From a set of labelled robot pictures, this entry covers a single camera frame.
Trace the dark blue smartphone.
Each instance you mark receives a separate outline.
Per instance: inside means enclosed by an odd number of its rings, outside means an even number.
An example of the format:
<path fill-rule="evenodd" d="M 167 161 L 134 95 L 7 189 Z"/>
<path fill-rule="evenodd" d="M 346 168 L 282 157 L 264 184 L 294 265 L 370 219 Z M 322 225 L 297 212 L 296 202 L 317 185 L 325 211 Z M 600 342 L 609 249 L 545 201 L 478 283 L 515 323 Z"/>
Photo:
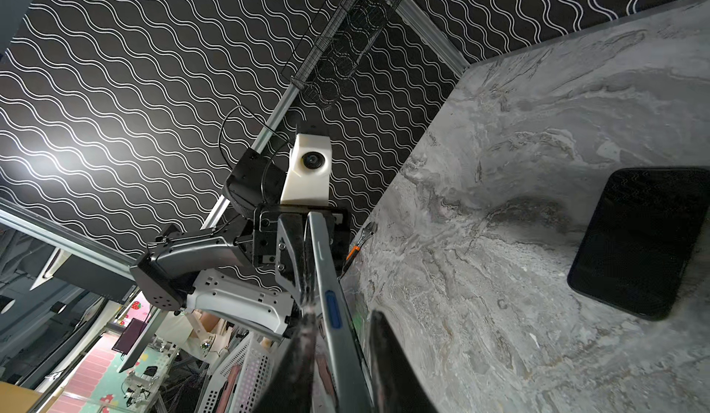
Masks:
<path fill-rule="evenodd" d="M 362 350 L 352 329 L 351 315 L 342 287 L 338 281 L 327 219 L 319 211 L 311 211 L 307 218 L 314 258 L 315 277 L 324 318 L 325 337 L 330 369 L 335 384 L 340 412 L 370 412 L 372 400 L 365 376 Z"/>

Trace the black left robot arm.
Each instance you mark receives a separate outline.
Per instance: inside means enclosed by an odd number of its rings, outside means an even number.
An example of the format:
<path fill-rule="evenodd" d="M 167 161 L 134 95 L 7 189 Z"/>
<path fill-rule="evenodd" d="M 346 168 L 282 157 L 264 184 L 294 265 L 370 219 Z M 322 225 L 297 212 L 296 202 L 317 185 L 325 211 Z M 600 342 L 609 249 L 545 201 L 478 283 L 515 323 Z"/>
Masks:
<path fill-rule="evenodd" d="M 141 291 L 162 311 L 206 311 L 275 340 L 292 336 L 313 308 L 327 338 L 344 337 L 349 313 L 338 274 L 349 215 L 327 207 L 332 165 L 329 139 L 299 135 L 277 204 L 220 228 L 188 234 L 170 226 L 131 266 Z"/>

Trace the orange handled tool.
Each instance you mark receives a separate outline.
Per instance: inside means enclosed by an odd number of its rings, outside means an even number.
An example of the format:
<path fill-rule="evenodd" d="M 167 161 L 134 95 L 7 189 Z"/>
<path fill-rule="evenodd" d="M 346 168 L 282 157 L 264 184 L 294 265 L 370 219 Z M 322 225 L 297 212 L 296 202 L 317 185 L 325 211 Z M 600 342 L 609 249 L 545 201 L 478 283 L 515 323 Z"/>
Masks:
<path fill-rule="evenodd" d="M 345 276 L 345 274 L 347 274 L 347 271 L 349 270 L 349 268 L 351 268 L 351 265 L 354 263 L 364 244 L 376 233 L 376 231 L 376 222 L 369 222 L 368 224 L 366 224 L 366 226 L 364 226 L 364 228 L 362 228 L 361 233 L 356 238 L 354 245 L 349 250 L 349 254 L 346 257 L 345 263 L 338 276 L 339 279 L 341 279 Z"/>

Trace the white smartphone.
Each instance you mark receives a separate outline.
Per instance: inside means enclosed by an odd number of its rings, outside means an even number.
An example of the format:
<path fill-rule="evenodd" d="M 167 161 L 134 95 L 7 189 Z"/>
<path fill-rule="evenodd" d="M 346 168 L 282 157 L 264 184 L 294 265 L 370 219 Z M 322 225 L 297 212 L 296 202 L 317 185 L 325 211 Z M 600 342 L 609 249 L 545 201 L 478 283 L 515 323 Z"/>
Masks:
<path fill-rule="evenodd" d="M 666 318 L 708 210 L 705 167 L 617 170 L 597 202 L 568 286 L 641 319 Z"/>

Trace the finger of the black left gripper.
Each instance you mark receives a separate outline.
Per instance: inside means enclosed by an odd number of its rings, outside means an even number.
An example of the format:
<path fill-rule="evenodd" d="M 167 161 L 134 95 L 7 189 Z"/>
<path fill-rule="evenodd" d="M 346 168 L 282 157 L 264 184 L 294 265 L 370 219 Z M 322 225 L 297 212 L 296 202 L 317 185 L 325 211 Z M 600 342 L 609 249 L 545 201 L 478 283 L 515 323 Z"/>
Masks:
<path fill-rule="evenodd" d="M 304 228 L 299 213 L 281 213 L 277 219 L 277 283 L 300 308 L 308 304 L 310 290 Z"/>

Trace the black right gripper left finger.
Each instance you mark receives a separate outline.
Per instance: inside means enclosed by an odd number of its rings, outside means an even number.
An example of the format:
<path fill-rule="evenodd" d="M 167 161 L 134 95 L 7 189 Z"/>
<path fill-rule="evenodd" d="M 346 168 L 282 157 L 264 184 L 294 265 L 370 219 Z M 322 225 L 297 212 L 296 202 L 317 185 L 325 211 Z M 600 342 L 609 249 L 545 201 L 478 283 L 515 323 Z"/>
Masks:
<path fill-rule="evenodd" d="M 316 315 L 307 311 L 253 412 L 311 411 L 316 339 Z"/>

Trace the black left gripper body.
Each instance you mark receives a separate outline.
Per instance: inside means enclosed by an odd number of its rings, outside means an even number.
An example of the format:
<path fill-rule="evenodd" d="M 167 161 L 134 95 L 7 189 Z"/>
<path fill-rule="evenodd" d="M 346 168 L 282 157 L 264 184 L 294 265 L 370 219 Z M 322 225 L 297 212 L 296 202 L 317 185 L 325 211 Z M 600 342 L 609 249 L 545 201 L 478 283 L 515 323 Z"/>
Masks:
<path fill-rule="evenodd" d="M 279 245 L 288 240 L 305 241 L 308 214 L 321 213 L 327 222 L 327 235 L 335 269 L 341 272 L 349 254 L 351 213 L 340 207 L 302 207 L 260 204 L 253 211 L 253 265 L 266 267 L 277 263 Z"/>

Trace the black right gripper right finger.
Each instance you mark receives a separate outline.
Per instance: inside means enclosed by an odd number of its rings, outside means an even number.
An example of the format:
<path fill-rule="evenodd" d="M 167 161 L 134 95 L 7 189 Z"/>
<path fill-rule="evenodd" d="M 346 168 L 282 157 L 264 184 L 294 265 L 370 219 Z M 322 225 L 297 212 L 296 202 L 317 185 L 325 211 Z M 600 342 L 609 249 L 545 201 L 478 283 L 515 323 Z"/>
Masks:
<path fill-rule="evenodd" d="M 369 348 L 376 412 L 436 412 L 381 311 L 371 314 Z"/>

